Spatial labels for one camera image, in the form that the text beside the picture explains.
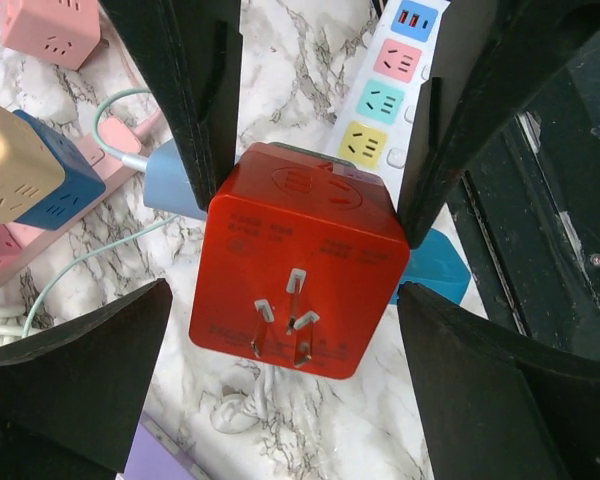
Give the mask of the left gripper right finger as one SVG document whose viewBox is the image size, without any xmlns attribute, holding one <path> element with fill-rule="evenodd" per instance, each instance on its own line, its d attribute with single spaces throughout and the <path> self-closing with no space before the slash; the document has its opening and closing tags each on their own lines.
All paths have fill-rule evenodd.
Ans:
<svg viewBox="0 0 600 480">
<path fill-rule="evenodd" d="M 436 478 L 600 479 L 600 362 L 414 283 L 398 315 Z"/>
</svg>

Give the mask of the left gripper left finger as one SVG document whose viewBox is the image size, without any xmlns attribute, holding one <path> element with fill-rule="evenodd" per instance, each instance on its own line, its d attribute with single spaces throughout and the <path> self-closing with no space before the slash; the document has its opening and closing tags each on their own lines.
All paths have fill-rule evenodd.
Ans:
<svg viewBox="0 0 600 480">
<path fill-rule="evenodd" d="M 168 323 L 164 279 L 0 347 L 0 479 L 113 479 Z"/>
</svg>

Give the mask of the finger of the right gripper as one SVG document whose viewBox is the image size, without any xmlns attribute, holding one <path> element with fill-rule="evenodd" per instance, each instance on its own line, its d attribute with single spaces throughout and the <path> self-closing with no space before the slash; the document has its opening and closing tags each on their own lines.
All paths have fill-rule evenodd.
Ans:
<svg viewBox="0 0 600 480">
<path fill-rule="evenodd" d="M 397 214 L 422 243 L 469 163 L 600 30 L 600 0 L 453 1 L 422 85 Z"/>
<path fill-rule="evenodd" d="M 101 0 L 169 125 L 197 204 L 233 168 L 243 38 L 232 0 Z"/>
</svg>

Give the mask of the pink cube socket adapter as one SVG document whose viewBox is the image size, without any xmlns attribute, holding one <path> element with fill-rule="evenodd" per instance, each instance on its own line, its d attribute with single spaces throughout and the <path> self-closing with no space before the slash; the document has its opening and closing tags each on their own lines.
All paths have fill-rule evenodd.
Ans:
<svg viewBox="0 0 600 480">
<path fill-rule="evenodd" d="M 109 46 L 97 0 L 1 0 L 2 45 L 70 70 Z"/>
</svg>

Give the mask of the white power strip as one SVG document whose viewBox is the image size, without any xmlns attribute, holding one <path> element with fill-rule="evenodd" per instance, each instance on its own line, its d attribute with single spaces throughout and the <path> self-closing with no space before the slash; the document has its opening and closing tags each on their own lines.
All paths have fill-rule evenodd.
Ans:
<svg viewBox="0 0 600 480">
<path fill-rule="evenodd" d="M 396 197 L 421 85 L 448 1 L 391 0 L 338 113 L 326 151 L 380 176 Z"/>
</svg>

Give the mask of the red cube socket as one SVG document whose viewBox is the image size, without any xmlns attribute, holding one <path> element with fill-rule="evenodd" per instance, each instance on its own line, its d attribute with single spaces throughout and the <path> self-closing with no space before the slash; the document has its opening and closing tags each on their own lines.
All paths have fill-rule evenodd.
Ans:
<svg viewBox="0 0 600 480">
<path fill-rule="evenodd" d="M 208 209 L 190 339 L 216 352 L 349 378 L 409 256 L 379 176 L 255 143 Z"/>
</svg>

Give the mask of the dark green cube socket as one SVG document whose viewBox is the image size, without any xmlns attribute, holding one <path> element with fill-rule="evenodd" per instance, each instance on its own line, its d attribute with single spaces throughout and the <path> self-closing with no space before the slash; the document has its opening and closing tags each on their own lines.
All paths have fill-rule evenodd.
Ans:
<svg viewBox="0 0 600 480">
<path fill-rule="evenodd" d="M 312 156 L 312 157 L 316 157 L 316 158 L 319 158 L 319 159 L 324 160 L 324 161 L 329 161 L 331 163 L 337 163 L 337 164 L 340 164 L 340 165 L 343 165 L 343 166 L 346 166 L 346 167 L 349 167 L 349 168 L 357 169 L 357 166 L 354 163 L 352 163 L 352 162 L 350 162 L 348 160 L 343 160 L 343 159 L 340 159 L 340 158 L 337 158 L 337 157 L 334 157 L 334 156 L 330 156 L 330 155 L 326 155 L 324 153 L 320 153 L 320 152 L 317 152 L 317 151 L 308 150 L 308 149 L 305 149 L 305 148 L 293 146 L 293 145 L 282 143 L 282 142 L 270 142 L 269 145 L 280 147 L 280 148 L 284 148 L 284 149 L 287 149 L 287 150 L 290 150 L 290 151 L 293 151 L 293 152 L 297 152 L 297 153 L 300 153 L 300 154 L 304 154 L 304 155 L 309 155 L 309 156 Z"/>
</svg>

